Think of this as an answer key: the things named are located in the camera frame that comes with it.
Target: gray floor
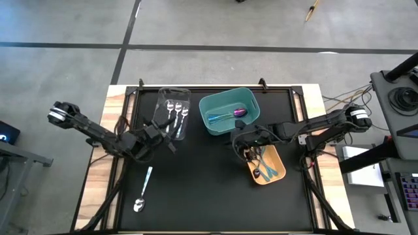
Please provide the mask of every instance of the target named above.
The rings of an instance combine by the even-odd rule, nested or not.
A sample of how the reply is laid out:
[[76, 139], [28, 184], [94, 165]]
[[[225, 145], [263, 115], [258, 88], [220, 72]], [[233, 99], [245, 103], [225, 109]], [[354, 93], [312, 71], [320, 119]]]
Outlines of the gray floor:
[[[143, 0], [131, 44], [418, 48], [414, 0], [323, 0], [304, 23], [308, 0]], [[121, 44], [134, 0], [0, 1], [0, 42]], [[53, 157], [33, 169], [14, 222], [30, 234], [69, 230], [91, 148], [76, 131], [46, 120], [55, 101], [78, 104], [99, 121], [119, 50], [0, 48], [0, 119], [22, 130], [18, 146]], [[408, 55], [128, 50], [119, 84], [318, 83], [335, 96], [367, 84]], [[375, 125], [386, 128], [376, 97]], [[354, 143], [378, 144], [388, 132], [371, 128]], [[349, 191], [356, 227], [408, 234], [405, 222], [378, 221], [383, 195]]]

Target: clear plastic container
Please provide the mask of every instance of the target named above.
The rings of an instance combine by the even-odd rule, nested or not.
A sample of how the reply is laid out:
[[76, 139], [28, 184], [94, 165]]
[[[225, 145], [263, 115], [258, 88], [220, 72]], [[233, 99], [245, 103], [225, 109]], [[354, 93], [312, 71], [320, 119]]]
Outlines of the clear plastic container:
[[158, 101], [155, 106], [153, 120], [163, 124], [168, 119], [176, 117], [166, 129], [166, 133], [172, 133], [177, 125], [180, 125], [174, 140], [183, 140], [190, 112], [190, 96], [188, 89], [176, 87], [163, 87], [158, 91]]

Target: metal spoon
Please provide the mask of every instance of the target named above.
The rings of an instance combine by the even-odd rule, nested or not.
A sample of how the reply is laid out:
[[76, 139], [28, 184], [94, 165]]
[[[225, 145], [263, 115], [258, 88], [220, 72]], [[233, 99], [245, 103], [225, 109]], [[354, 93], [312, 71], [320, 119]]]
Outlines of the metal spoon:
[[146, 185], [148, 184], [148, 180], [150, 179], [150, 176], [151, 176], [151, 171], [152, 171], [152, 166], [149, 166], [148, 171], [146, 173], [144, 186], [142, 186], [141, 197], [136, 199], [135, 200], [135, 205], [133, 205], [133, 210], [135, 212], [140, 212], [140, 211], [142, 211], [142, 209], [144, 209], [144, 206], [145, 206], [144, 193], [145, 193]]
[[[169, 111], [169, 119], [170, 119], [171, 111], [174, 110], [174, 102], [172, 100], [167, 101], [167, 110]], [[168, 133], [169, 129], [170, 129], [170, 125], [167, 125], [165, 132]]]
[[174, 111], [176, 111], [176, 120], [174, 120], [174, 128], [176, 128], [177, 121], [178, 121], [178, 113], [182, 111], [182, 104], [180, 102], [176, 103], [176, 106], [174, 107]]
[[180, 136], [180, 131], [182, 130], [182, 127], [183, 127], [183, 121], [184, 121], [184, 118], [185, 118], [188, 114], [189, 114], [189, 107], [187, 107], [187, 106], [183, 107], [183, 110], [182, 110], [182, 120], [181, 120], [181, 122], [180, 122], [180, 128], [179, 128], [179, 129], [178, 129], [178, 131], [177, 131], [176, 138], [178, 138], [178, 137]]

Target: white paper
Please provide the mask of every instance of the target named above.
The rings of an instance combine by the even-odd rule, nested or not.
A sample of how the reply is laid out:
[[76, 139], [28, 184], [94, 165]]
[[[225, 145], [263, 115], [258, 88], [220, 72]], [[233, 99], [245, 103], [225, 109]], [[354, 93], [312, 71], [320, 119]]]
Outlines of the white paper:
[[[355, 147], [343, 147], [342, 151], [344, 153], [344, 157], [350, 158], [354, 157], [358, 154], [364, 153], [368, 149], [363, 148], [355, 148]], [[380, 167], [379, 164], [373, 164], [371, 166], [363, 167], [360, 170], [356, 170], [352, 173], [348, 173], [348, 183], [355, 184], [355, 185], [369, 185], [369, 186], [377, 186], [377, 187], [384, 187], [383, 179], [381, 177]]]

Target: wooden board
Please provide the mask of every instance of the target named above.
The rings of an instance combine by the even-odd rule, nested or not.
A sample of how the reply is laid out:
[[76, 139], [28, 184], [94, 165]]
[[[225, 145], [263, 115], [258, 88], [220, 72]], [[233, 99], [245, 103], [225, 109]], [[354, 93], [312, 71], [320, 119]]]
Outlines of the wooden board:
[[[157, 87], [172, 86], [172, 85], [155, 85]], [[202, 85], [202, 86], [237, 86], [237, 85]], [[259, 86], [253, 84], [242, 84], [239, 86]], [[269, 86], [302, 86], [304, 92], [304, 101], [306, 109], [308, 111], [308, 118], [314, 118], [325, 114], [325, 107], [322, 101], [321, 91], [318, 84], [272, 84]], [[100, 124], [109, 129], [113, 130], [119, 115], [122, 111], [123, 100], [125, 98], [126, 85], [113, 85], [109, 86], [108, 93], [106, 96], [106, 102], [104, 104], [103, 115]], [[302, 109], [300, 107], [300, 101], [295, 96], [295, 103], [297, 105], [298, 117], [303, 120]], [[128, 116], [131, 115], [133, 102], [130, 102], [128, 108]], [[334, 153], [334, 148], [327, 147], [325, 151]], [[105, 153], [103, 149], [94, 149], [92, 155], [92, 161], [103, 156]], [[348, 198], [346, 195], [346, 188], [340, 172], [338, 160], [330, 155], [321, 155], [318, 157], [318, 164], [321, 173], [321, 179], [325, 191], [325, 196], [330, 202], [330, 205], [334, 208], [336, 213], [342, 218], [342, 220], [354, 228], [354, 222], [351, 215], [351, 209], [349, 206]], [[106, 189], [108, 186], [108, 180], [110, 175], [110, 167], [112, 165], [112, 158], [105, 157], [104, 159], [94, 163], [88, 171], [86, 184], [82, 193], [82, 201], [80, 209], [78, 211], [75, 229], [82, 228], [91, 217], [99, 209], [106, 196]], [[116, 198], [112, 202], [110, 208], [110, 216], [108, 219], [108, 228], [112, 227], [114, 221], [114, 210], [116, 205]], [[323, 228], [323, 220], [321, 215], [321, 207], [318, 201], [314, 200], [315, 210], [317, 212], [317, 218], [319, 226]]]

